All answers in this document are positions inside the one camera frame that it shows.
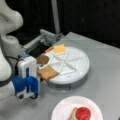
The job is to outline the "white blue gripper body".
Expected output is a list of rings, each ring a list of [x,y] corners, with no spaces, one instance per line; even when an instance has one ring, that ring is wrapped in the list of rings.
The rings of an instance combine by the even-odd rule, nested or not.
[[[40,93],[40,78],[37,75],[37,60],[29,56],[15,65],[15,75],[12,80],[15,96],[19,100],[36,99]]]

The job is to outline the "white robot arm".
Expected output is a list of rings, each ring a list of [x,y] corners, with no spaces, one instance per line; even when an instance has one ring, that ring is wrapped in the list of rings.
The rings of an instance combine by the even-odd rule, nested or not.
[[[40,93],[37,60],[10,35],[22,25],[21,14],[0,0],[0,100],[9,96],[36,99]]]

